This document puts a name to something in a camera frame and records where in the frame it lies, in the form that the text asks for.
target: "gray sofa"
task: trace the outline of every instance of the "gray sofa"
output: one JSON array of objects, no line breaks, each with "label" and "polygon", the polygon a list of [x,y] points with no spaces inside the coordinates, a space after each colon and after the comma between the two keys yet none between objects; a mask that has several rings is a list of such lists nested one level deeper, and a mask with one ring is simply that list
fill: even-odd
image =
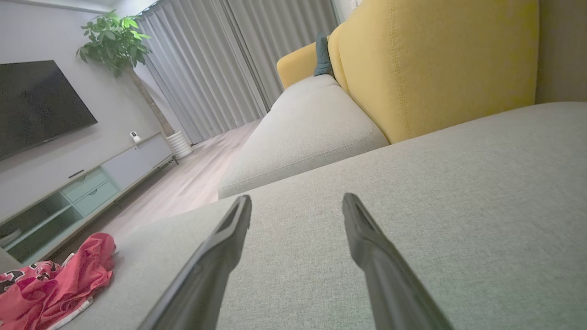
[{"label": "gray sofa", "polygon": [[[587,103],[512,110],[249,192],[218,329],[372,329],[341,210],[357,194],[455,329],[587,324]],[[113,281],[65,329],[134,329],[234,198],[118,242]]]},{"label": "gray sofa", "polygon": [[388,145],[331,75],[309,77],[275,101],[222,177],[218,198]]}]

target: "white camera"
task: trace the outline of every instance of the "white camera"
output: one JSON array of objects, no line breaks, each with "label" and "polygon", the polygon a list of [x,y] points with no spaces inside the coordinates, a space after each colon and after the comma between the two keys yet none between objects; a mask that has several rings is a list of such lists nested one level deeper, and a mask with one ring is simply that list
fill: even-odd
[{"label": "white camera", "polygon": [[130,132],[130,137],[133,138],[133,141],[135,142],[139,142],[141,140],[141,137],[137,134],[137,132]]}]

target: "yellow sofa backrest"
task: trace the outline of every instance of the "yellow sofa backrest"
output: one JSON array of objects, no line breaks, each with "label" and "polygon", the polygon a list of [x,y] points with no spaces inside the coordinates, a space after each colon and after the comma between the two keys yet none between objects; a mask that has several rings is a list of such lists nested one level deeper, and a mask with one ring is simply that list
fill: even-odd
[{"label": "yellow sofa backrest", "polygon": [[336,80],[392,143],[534,104],[537,0],[364,0],[328,44]]}]

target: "curtain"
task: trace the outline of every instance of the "curtain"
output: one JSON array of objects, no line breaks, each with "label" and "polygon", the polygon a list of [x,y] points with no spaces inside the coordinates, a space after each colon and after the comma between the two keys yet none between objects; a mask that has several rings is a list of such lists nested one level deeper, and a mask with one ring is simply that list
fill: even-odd
[{"label": "curtain", "polygon": [[271,105],[284,91],[275,65],[285,55],[337,27],[330,0],[225,0]]},{"label": "curtain", "polygon": [[330,0],[162,0],[144,11],[146,65],[193,143],[262,118],[277,60],[336,27]]}]

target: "tv stand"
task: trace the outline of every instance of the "tv stand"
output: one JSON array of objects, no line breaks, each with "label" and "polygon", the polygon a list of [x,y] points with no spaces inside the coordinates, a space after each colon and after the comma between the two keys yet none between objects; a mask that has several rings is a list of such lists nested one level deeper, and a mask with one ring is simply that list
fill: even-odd
[{"label": "tv stand", "polygon": [[121,150],[1,220],[0,238],[20,232],[2,248],[22,265],[44,260],[132,188],[174,160],[161,133]]}]

